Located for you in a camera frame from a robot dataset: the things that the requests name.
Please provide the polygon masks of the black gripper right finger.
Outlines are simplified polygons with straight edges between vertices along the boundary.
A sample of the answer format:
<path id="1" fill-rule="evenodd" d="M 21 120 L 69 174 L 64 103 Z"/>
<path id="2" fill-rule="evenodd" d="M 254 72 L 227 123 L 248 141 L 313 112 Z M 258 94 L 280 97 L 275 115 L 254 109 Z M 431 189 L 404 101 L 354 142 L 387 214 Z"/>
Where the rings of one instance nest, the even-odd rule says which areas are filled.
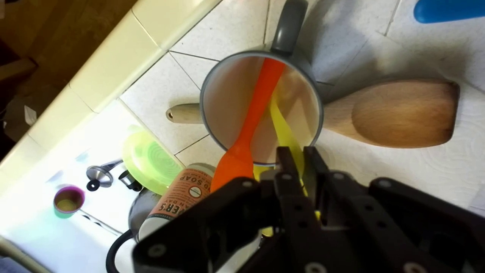
<path id="1" fill-rule="evenodd" d="M 485 273 L 485 218 L 377 177 L 368 186 L 302 148 L 304 179 L 324 227 L 354 235 L 371 273 Z"/>

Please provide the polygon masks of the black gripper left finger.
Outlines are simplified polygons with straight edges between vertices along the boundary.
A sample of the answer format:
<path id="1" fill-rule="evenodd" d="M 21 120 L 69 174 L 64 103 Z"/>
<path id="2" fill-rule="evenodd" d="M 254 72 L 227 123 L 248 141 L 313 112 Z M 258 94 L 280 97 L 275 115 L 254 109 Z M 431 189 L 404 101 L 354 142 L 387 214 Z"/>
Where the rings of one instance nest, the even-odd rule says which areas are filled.
<path id="1" fill-rule="evenodd" d="M 236 273 L 327 273 L 313 245 L 321 227 L 289 150 L 280 147 L 277 160 L 272 179 L 234 177 L 140 239 L 131 253 L 134 273 L 215 273 L 263 227 L 274 235 Z"/>

